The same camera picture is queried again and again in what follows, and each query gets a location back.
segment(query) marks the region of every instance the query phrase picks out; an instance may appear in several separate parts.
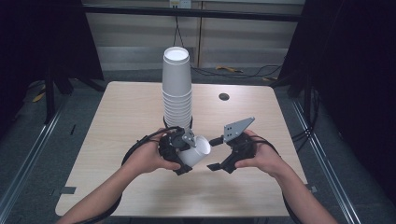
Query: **wooden table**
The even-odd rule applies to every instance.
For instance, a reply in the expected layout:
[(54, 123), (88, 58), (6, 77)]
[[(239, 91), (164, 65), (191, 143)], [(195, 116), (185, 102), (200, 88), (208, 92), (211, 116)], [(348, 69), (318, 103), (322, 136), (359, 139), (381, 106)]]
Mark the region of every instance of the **wooden table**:
[[(228, 101), (219, 98), (230, 95)], [(226, 124), (255, 117), (248, 127), (271, 142), (306, 183), (288, 128), (269, 87), (192, 85), (192, 130), (211, 140)], [(126, 151), (144, 135), (163, 127), (161, 83), (111, 82), (93, 118), (67, 187), (56, 207), (62, 216), (75, 203), (109, 178)], [(122, 217), (276, 217), (288, 216), (280, 187), (257, 168), (210, 171), (206, 166), (230, 155), (223, 144), (187, 174), (159, 169), (141, 175), (123, 192), (113, 216)]]

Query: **gray floor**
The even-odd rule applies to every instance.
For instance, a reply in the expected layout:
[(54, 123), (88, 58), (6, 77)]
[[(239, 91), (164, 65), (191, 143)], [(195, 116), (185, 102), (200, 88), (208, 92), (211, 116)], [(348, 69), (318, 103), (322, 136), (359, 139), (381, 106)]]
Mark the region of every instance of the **gray floor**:
[[(255, 74), (258, 69), (244, 69)], [(261, 74), (270, 73), (274, 68), (265, 68)], [(105, 72), (106, 81), (97, 81), (106, 85), (112, 80), (160, 82), (161, 70), (114, 71)], [(77, 80), (72, 80), (75, 90), (70, 96), (57, 95), (57, 105), (64, 102), (64, 110), (39, 155), (37, 163), (23, 185), (21, 194), (13, 204), (5, 223), (53, 223), (58, 217), (54, 212), (59, 197), (51, 195), (55, 189), (64, 186), (78, 155), (84, 137), (90, 127), (96, 108), (103, 95)], [(214, 83), (233, 85), (267, 85), (259, 75), (253, 78), (236, 79), (225, 77), (204, 77), (193, 72), (193, 83)], [(8, 190), (14, 175), (23, 164), (24, 158), (43, 128), (45, 119), (45, 101), (31, 103), (40, 87), (27, 92), (25, 105), (14, 125), (0, 142), (0, 195)], [(298, 120), (292, 102), (287, 95), (288, 87), (276, 88), (279, 101), (290, 135), (299, 133), (303, 128)], [(382, 189), (370, 177), (355, 159), (348, 145), (340, 139), (331, 117), (323, 105), (318, 112), (315, 127), (318, 136), (342, 187), (356, 209), (361, 223), (396, 223), (396, 209), (384, 195)], [(296, 148), (303, 142), (295, 142)], [(305, 175), (310, 187), (318, 192), (314, 195), (329, 209), (340, 223), (348, 223), (337, 201), (317, 156), (306, 143), (299, 153)], [(181, 219), (163, 218), (126, 218), (111, 217), (106, 223), (182, 223)], [(207, 223), (293, 223), (289, 217), (256, 218), (209, 218)]]

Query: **metal rail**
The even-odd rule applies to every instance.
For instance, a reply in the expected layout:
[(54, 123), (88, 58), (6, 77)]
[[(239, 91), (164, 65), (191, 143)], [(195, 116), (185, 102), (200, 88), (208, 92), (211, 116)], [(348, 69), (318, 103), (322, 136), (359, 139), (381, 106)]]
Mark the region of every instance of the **metal rail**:
[(257, 13), (257, 12), (239, 12), (239, 11), (222, 11), (206, 9), (186, 9), (186, 8), (168, 8), (168, 7), (119, 7), (96, 4), (26, 4), (20, 7), (46, 7), (54, 10), (79, 10), (89, 13), (108, 13), (108, 14), (129, 14), (129, 15), (150, 15), (150, 16), (179, 16), (195, 18), (218, 18), (218, 19), (238, 19), (253, 21), (321, 21), (320, 18), (307, 18), (295, 14), (277, 14), (277, 13)]
[(14, 179), (12, 180), (11, 184), (9, 185), (7, 191), (3, 195), (0, 200), (0, 223), (6, 223), (7, 217), (11, 212), (12, 207), (14, 206), (15, 202), (17, 201), (18, 197), (21, 194), (24, 184), (30, 173), (32, 173), (33, 168), (35, 167), (35, 163), (37, 162), (43, 148), (47, 144), (48, 139), (58, 122), (58, 119), (61, 115), (61, 111), (64, 108), (66, 103), (66, 99), (64, 98), (59, 106), (57, 112), (50, 120), (50, 122), (44, 125), (43, 129), (41, 130), (40, 135), (35, 140), (35, 144), (29, 151), (29, 154), (26, 156), (25, 161), (21, 165), (20, 170), (15, 175)]
[[(303, 128), (306, 130), (308, 128), (308, 124), (304, 119), (304, 111), (300, 103), (293, 102), (294, 109), (297, 113), (298, 119), (301, 122)], [(314, 149), (314, 152), (318, 158), (318, 162), (323, 170), (323, 173), (326, 175), (327, 180), (329, 181), (330, 187), (332, 188), (332, 192), (334, 193), (335, 198), (337, 199), (338, 204), (341, 207), (341, 210), (346, 217), (346, 221), (348, 223), (361, 223), (359, 220), (358, 214), (355, 211), (355, 207), (352, 202), (349, 200), (346, 191), (341, 185), (340, 180), (335, 174), (334, 169), (332, 168), (332, 164), (324, 152), (322, 145), (320, 144), (317, 136), (314, 133), (311, 133), (309, 137), (309, 142), (311, 143), (311, 147)]]

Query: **white wall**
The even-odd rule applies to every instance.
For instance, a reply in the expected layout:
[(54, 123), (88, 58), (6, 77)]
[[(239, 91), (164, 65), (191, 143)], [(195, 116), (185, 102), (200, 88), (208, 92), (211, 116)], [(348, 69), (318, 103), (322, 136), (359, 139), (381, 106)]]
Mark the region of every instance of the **white wall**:
[[(274, 0), (193, 1), (192, 8), (281, 14), (300, 14), (303, 8), (301, 1), (263, 2)], [(83, 3), (169, 7), (168, 1), (158, 0), (84, 0)], [(174, 43), (175, 17), (87, 13), (87, 18), (104, 70), (161, 68), (163, 51)], [(199, 18), (178, 18), (178, 23), (184, 46), (191, 52), (191, 62), (201, 67), (281, 64), (296, 26), (296, 22), (284, 21)], [(177, 46), (181, 46), (178, 37)]]

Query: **white paper cup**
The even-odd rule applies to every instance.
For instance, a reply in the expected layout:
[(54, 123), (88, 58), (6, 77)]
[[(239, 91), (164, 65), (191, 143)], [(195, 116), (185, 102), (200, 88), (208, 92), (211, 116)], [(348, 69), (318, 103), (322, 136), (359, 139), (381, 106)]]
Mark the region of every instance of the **white paper cup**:
[(165, 118), (165, 122), (168, 127), (179, 126), (182, 128), (190, 128), (191, 119), (187, 119), (185, 121), (172, 121)]
[(168, 92), (163, 90), (163, 96), (165, 96), (169, 100), (172, 100), (172, 98), (175, 98), (176, 100), (178, 100), (180, 98), (187, 98), (187, 97), (189, 97), (191, 95), (192, 95), (192, 89), (189, 92), (187, 92), (186, 94), (183, 94), (183, 95), (173, 95), (173, 94), (170, 94), (170, 93), (168, 93)]
[(163, 102), (163, 106), (168, 109), (180, 110), (180, 109), (191, 108), (191, 102), (187, 102), (185, 104), (180, 104), (180, 105), (170, 105), (169, 103)]
[(172, 47), (163, 54), (163, 91), (171, 96), (191, 91), (190, 55), (186, 49)]
[(173, 119), (173, 120), (186, 119), (188, 116), (191, 116), (190, 109), (186, 109), (186, 110), (182, 110), (182, 111), (175, 111), (175, 110), (170, 110), (170, 109), (165, 108), (163, 113), (166, 118)]
[(188, 102), (188, 101), (191, 101), (191, 97), (192, 97), (191, 94), (183, 96), (183, 97), (169, 97), (169, 96), (166, 96), (165, 94), (163, 94), (163, 99), (169, 104), (181, 104), (184, 102)]
[(183, 116), (175, 116), (175, 115), (169, 115), (168, 112), (165, 112), (165, 117), (167, 119), (171, 119), (173, 121), (186, 120), (186, 119), (190, 119), (191, 118), (191, 113), (188, 113), (188, 114), (183, 115)]
[(171, 116), (180, 116), (181, 114), (191, 112), (191, 106), (185, 106), (183, 108), (174, 108), (174, 107), (168, 107), (167, 105), (165, 105), (163, 107), (163, 109)]
[(180, 159), (190, 167), (193, 167), (210, 153), (209, 142), (203, 136), (195, 136), (194, 139), (196, 147), (178, 153)]

